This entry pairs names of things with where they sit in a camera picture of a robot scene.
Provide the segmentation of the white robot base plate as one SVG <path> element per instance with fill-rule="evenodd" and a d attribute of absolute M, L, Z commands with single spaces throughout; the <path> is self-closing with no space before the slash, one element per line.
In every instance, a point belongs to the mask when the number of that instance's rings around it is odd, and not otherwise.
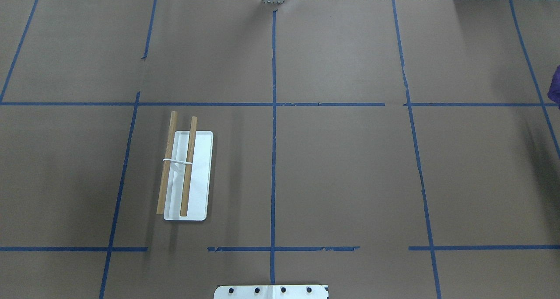
<path fill-rule="evenodd" d="M 327 285 L 223 285 L 214 299 L 328 299 Z"/>

